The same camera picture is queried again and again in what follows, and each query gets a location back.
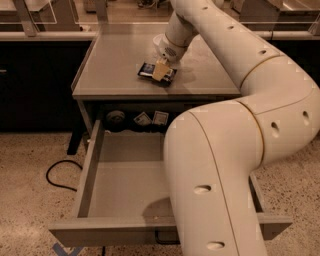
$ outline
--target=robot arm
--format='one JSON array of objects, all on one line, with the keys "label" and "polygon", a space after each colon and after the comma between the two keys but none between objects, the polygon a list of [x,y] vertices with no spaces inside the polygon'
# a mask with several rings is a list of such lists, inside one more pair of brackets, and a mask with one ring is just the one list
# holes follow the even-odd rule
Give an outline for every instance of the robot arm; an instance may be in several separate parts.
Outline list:
[{"label": "robot arm", "polygon": [[159,53],[178,61],[200,34],[243,96],[189,110],[166,134],[164,160],[183,253],[267,255],[249,174],[314,138],[319,89],[288,56],[212,1],[171,3],[175,12]]}]

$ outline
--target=terrazzo floor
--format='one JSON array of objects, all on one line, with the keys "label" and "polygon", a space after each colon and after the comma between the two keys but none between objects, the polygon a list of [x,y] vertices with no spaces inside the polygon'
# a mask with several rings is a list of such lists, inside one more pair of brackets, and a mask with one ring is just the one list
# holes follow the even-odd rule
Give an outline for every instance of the terrazzo floor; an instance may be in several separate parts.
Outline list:
[{"label": "terrazzo floor", "polygon": [[[46,170],[63,159],[83,164],[85,149],[67,156],[69,133],[0,133],[0,255],[57,255],[58,243],[49,223],[70,216],[75,192],[48,184]],[[272,241],[269,256],[320,255],[320,137],[300,152],[255,171],[267,208],[293,217],[293,224]],[[50,178],[77,187],[81,171],[63,163]],[[102,255],[101,247],[83,248],[78,255]],[[110,246],[107,256],[182,255],[180,246]]]}]

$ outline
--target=open drawer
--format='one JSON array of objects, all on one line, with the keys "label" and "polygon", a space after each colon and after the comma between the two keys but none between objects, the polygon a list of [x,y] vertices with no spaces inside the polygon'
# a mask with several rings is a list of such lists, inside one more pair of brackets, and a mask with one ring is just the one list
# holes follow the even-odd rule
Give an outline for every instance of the open drawer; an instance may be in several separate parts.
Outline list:
[{"label": "open drawer", "polygon": [[163,171],[164,135],[108,133],[97,120],[73,217],[50,224],[67,247],[178,240]]}]

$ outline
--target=drawer opening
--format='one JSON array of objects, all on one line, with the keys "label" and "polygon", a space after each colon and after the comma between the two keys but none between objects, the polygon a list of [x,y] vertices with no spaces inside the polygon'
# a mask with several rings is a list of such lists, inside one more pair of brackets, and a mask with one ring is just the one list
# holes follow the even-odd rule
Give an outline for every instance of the drawer opening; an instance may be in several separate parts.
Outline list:
[{"label": "drawer opening", "polygon": [[77,218],[173,217],[160,133],[104,132],[95,171],[88,173]]}]

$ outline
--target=cable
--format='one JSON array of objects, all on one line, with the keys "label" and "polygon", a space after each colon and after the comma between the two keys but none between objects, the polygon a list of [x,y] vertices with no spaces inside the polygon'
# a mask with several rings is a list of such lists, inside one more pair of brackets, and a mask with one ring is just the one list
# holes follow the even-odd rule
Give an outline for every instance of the cable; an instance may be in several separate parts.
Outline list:
[{"label": "cable", "polygon": [[47,179],[47,181],[48,181],[52,186],[59,187],[59,188],[65,188],[65,189],[69,189],[69,190],[72,190],[72,191],[77,192],[77,190],[76,190],[75,188],[54,183],[54,182],[52,182],[52,181],[49,179],[49,173],[50,173],[50,171],[51,171],[55,166],[57,166],[58,164],[61,164],[61,163],[72,163],[72,164],[75,164],[76,166],[78,166],[78,167],[82,170],[82,166],[81,166],[80,164],[78,164],[77,162],[73,161],[73,160],[61,160],[61,161],[58,161],[58,162],[54,163],[53,165],[51,165],[51,166],[49,167],[49,169],[47,170],[47,173],[46,173],[46,179]]}]

